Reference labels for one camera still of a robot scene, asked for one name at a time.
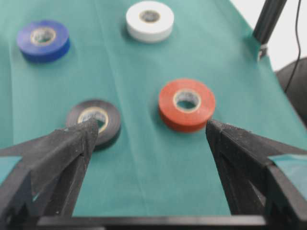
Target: tape roll hole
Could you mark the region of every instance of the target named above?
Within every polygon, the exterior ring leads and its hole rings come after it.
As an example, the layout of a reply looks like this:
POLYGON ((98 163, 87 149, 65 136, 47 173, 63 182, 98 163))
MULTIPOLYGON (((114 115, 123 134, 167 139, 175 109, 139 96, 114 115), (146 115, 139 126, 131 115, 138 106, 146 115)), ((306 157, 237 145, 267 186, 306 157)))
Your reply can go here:
POLYGON ((37 46, 46 46, 55 38, 56 32, 50 27, 41 27, 31 33, 31 42, 37 46))
POLYGON ((98 133, 104 131, 108 124, 108 115, 102 108, 90 107, 84 110, 79 118, 78 123, 87 121, 90 118, 95 118, 98 122, 98 133))
POLYGON ((146 23, 155 23, 160 19, 160 14, 157 11, 146 10, 140 13, 140 19, 146 23))
POLYGON ((180 90, 174 95, 175 107, 184 112, 192 113, 201 105, 201 97, 192 90, 180 90))

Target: white tape roll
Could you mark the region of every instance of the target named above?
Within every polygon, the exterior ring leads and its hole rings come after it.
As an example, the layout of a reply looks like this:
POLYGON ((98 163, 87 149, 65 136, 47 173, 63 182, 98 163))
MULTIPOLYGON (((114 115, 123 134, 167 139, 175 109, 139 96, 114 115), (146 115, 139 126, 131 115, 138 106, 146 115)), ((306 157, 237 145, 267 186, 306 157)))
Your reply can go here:
POLYGON ((126 13, 129 34, 146 43, 165 40, 173 30, 174 13, 163 3, 141 1, 132 5, 126 13))

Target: black tape roll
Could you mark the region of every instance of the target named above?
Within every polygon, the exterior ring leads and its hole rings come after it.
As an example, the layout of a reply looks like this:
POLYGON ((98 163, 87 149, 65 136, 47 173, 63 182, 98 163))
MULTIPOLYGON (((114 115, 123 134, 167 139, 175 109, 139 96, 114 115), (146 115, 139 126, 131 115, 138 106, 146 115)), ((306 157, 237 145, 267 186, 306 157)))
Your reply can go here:
POLYGON ((106 148, 113 144, 120 133, 120 114, 117 108, 111 103, 102 100, 82 102, 69 112, 66 126, 73 126, 88 120, 90 117, 94 117, 99 124, 95 150, 106 148))

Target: table surface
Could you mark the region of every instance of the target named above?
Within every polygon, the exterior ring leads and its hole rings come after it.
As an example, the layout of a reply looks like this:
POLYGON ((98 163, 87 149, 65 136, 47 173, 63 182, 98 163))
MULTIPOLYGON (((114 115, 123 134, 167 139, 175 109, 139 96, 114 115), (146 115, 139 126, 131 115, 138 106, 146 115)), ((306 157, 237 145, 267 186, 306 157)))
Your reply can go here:
POLYGON ((69 110, 99 98, 121 113, 110 148, 95 152, 75 216, 227 215, 229 208, 204 130, 170 130, 158 115, 161 88, 178 78, 205 83, 214 118, 307 148, 307 132, 283 94, 268 57, 227 0, 163 0, 175 14, 164 42, 129 37, 126 10, 136 0, 0 1, 0 148, 64 127, 69 110), (20 29, 52 19, 71 48, 47 64, 26 61, 20 29))

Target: white wall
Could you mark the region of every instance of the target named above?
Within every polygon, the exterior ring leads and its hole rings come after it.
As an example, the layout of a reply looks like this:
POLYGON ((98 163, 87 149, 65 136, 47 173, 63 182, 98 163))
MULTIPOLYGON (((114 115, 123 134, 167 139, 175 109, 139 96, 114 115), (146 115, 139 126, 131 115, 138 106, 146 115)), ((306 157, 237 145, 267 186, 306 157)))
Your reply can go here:
MULTIPOLYGON (((254 29, 264 0, 231 0, 254 29)), ((288 0, 269 40, 269 56, 274 70, 296 60, 298 49, 295 38, 295 17, 298 0, 288 0)), ((302 0, 298 21, 301 57, 307 56, 307 0, 302 0)))

